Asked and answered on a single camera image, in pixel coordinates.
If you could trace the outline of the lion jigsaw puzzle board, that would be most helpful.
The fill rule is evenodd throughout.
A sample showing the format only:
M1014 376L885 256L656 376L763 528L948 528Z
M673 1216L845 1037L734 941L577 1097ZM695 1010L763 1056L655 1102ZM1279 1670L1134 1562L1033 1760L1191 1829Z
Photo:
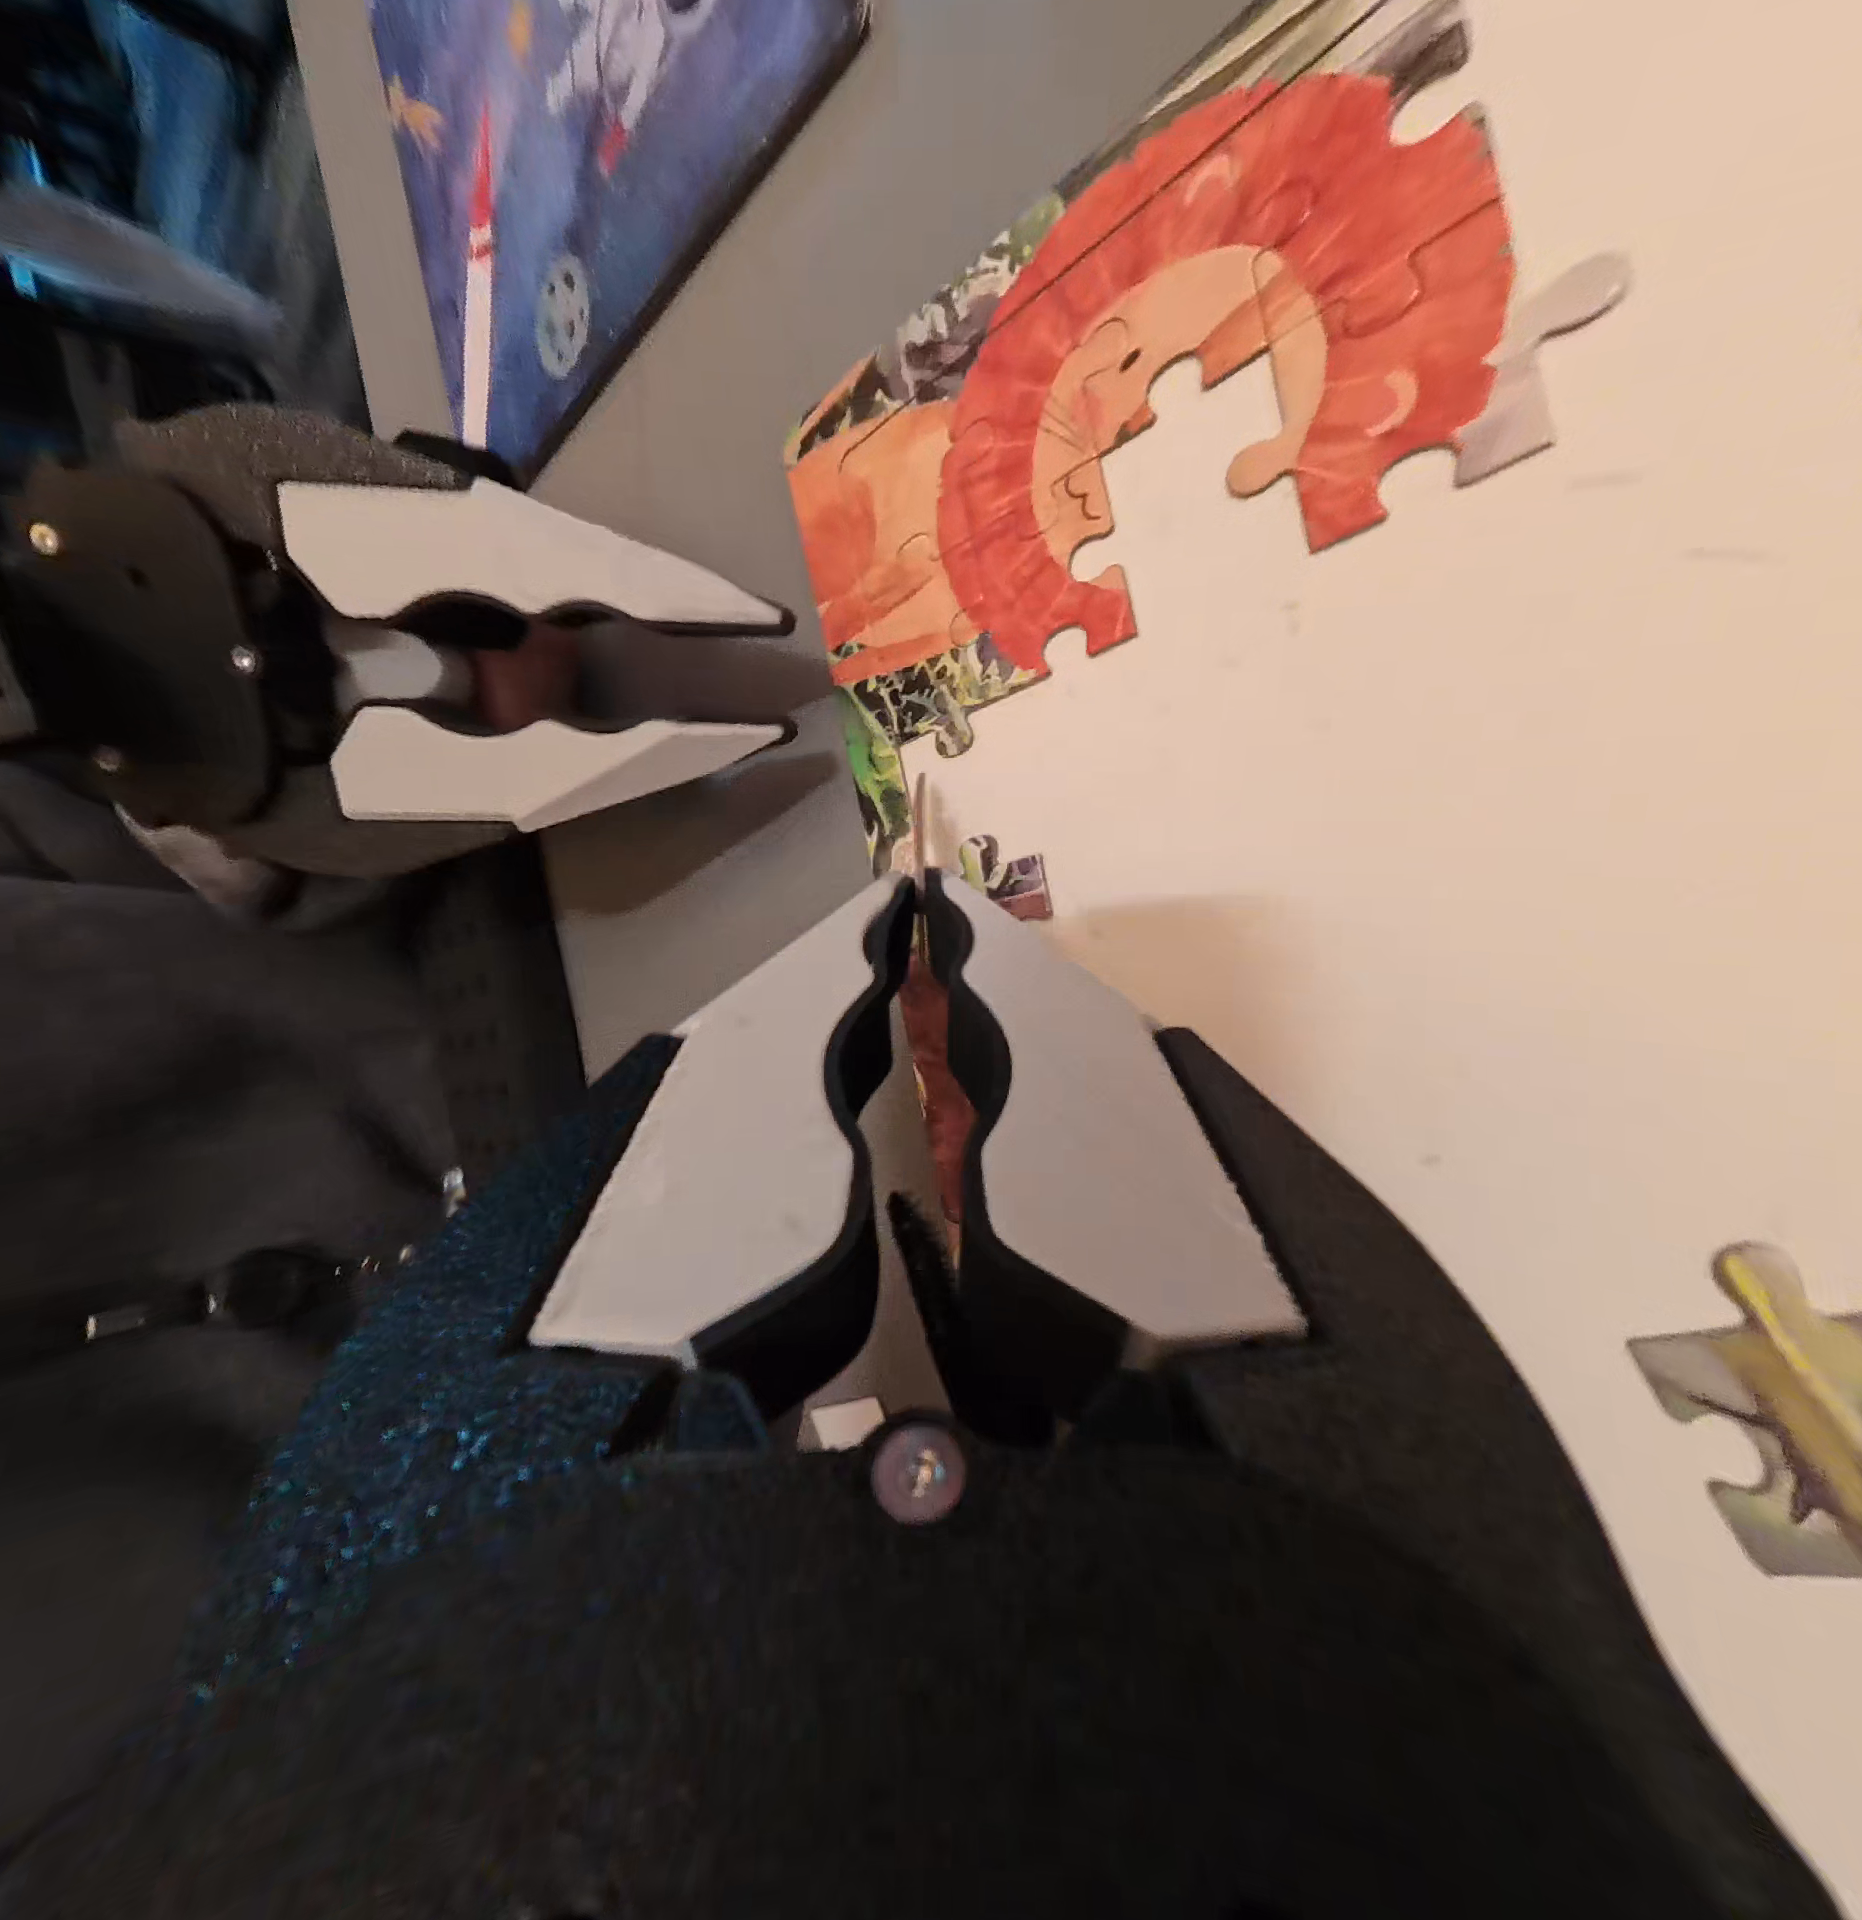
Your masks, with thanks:
M1522 282L1630 253L1546 357L1560 442L1484 485L1421 454L1312 553L1289 485L1223 498L1269 370L1172 364L1078 553L1128 569L1141 636L1053 636L967 757L862 774L845 738L871 863L905 863L927 772L957 839L1044 852L1069 960L1435 1251L1704 1725L1862 1914L1862 1579L1759 1575L1710 1507L1754 1446L1630 1357L1737 1319L1730 1240L1862 1308L1862 7L1242 7L1006 231L1302 75L1386 75L1400 138L1471 115Z

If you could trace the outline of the assembled lion puzzle pieces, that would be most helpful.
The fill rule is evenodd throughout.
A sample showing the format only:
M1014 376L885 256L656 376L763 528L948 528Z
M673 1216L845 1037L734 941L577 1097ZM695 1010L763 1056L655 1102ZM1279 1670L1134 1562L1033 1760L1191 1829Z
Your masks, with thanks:
M1078 192L1035 205L792 428L790 485L862 774L919 738L967 757L971 710L1047 680L957 606L940 560L948 442L990 418L1106 469L1159 418L1172 364L1191 364L1196 390L1269 370L1259 253L1353 269L1499 197L1471 115L1421 138L1390 124L1400 88L1374 69L1223 88L1172 115Z

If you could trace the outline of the astronaut jigsaw puzzle board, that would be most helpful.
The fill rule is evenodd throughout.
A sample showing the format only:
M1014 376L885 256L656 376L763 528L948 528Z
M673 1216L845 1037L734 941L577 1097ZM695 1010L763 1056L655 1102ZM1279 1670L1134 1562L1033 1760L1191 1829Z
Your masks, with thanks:
M535 482L871 41L862 0L372 0L454 436Z

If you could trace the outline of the orange puzzle piece grey knob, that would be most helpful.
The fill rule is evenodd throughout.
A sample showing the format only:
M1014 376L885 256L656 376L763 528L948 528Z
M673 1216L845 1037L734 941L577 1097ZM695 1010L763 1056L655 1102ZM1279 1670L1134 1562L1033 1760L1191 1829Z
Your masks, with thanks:
M1421 454L1484 485L1560 442L1546 357L1630 299L1630 253L1522 282L1503 205L1476 205L1400 256L1334 269L1259 253L1259 352L1279 429L1228 460L1228 498L1296 485L1308 550L1386 518L1379 485Z

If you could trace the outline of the whiskered orange puzzle piece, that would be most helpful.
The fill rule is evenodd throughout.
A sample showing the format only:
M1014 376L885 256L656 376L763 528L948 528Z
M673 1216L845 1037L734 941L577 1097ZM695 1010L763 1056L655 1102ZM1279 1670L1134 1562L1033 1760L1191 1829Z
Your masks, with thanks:
M1000 436L971 418L940 469L940 560L967 621L1033 672L1047 672L1047 640L1087 636L1087 655L1134 640L1134 594L1121 564L1074 579L1074 553L1106 539L1112 488L1094 454L1064 454L1053 436Z

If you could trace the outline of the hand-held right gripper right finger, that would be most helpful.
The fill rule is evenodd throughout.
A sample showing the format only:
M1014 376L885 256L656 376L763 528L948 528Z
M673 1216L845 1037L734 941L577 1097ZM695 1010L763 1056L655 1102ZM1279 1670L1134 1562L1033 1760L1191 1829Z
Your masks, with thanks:
M1172 1028L948 876L927 876L927 971L971 1110L963 1316L1022 1400L1087 1420L1115 1377L1308 1336Z

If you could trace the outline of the grey yellow-green puzzle piece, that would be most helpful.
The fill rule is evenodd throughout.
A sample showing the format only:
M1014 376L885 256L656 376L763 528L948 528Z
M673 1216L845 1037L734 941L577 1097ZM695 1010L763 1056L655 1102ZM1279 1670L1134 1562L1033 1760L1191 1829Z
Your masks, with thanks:
M1759 1476L1710 1476L1710 1507L1759 1575L1862 1579L1862 1308L1821 1308L1768 1240L1719 1247L1710 1282L1737 1319L1633 1336L1643 1379L1754 1446Z

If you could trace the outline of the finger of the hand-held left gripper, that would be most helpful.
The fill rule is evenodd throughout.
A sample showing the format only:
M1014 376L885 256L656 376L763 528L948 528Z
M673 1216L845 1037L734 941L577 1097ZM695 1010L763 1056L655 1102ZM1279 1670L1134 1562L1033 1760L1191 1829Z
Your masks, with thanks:
M525 621L633 617L664 631L781 636L792 610L494 482L454 488L282 482L282 550L353 621L395 625L424 606Z
M538 715L510 731L468 731L421 708L356 708L329 774L343 817L372 823L509 823L557 830L655 795L715 774L792 738L792 725L585 728Z

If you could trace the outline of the person's dark grey clothing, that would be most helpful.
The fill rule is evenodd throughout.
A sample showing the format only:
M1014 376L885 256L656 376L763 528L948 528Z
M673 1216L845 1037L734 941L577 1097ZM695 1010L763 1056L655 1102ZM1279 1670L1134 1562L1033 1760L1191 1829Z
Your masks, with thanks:
M456 1146L399 885L193 890L47 761L0 761L0 1308L439 1233ZM0 1857L163 1695L333 1336L315 1308L0 1377Z

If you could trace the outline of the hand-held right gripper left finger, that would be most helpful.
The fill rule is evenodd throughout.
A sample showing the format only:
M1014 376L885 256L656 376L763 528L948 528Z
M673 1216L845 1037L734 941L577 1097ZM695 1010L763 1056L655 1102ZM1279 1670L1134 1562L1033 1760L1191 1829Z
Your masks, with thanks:
M790 1420L882 1300L862 1110L919 885L876 879L667 1028L667 1064L528 1303L528 1349L727 1377Z

